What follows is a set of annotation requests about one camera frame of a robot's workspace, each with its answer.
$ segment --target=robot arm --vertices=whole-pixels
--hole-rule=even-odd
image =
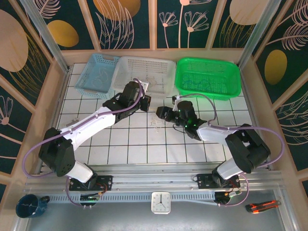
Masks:
[[[167,122],[184,127],[187,135],[199,141],[213,141],[227,145],[232,158],[217,166],[212,172],[214,182],[222,187],[228,179],[241,173],[251,171],[262,164],[270,155],[268,146],[252,129],[223,130],[209,126],[207,121],[201,120],[195,114],[190,101],[173,98],[175,107],[159,107],[156,115]]]
[[[83,188],[90,190],[96,183],[97,174],[89,166],[76,161],[74,151],[97,132],[127,118],[137,110],[141,109],[147,112],[149,110],[151,97],[145,95],[144,90],[142,92],[143,96],[133,108],[122,112],[116,112],[133,105],[138,99],[139,91],[140,88],[137,82],[129,82],[125,86],[123,93],[118,93],[115,97],[107,100],[103,103],[101,108],[87,118],[60,130],[55,128],[47,130],[44,137],[45,140],[67,131],[73,131],[42,145],[39,152],[40,159],[55,172],[58,177],[69,176],[75,178],[82,184]],[[110,112],[110,114],[98,116],[104,112]]]

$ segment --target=green basket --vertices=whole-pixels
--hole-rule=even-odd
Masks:
[[[228,100],[241,93],[240,70],[227,61],[183,58],[177,63],[175,86],[181,95],[200,93]]]

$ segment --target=mug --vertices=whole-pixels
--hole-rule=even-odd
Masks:
[[[49,196],[42,198],[33,194],[23,196],[16,205],[16,214],[20,218],[39,217],[46,211],[49,200]]]

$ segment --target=white clock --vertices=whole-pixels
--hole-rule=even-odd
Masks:
[[[171,196],[167,192],[152,193],[151,210],[155,214],[168,214],[171,211]]]

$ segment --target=white basket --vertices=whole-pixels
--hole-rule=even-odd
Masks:
[[[123,91],[126,84],[137,78],[149,82],[147,95],[164,99],[173,89],[176,64],[170,60],[123,56],[119,59],[111,86]]]

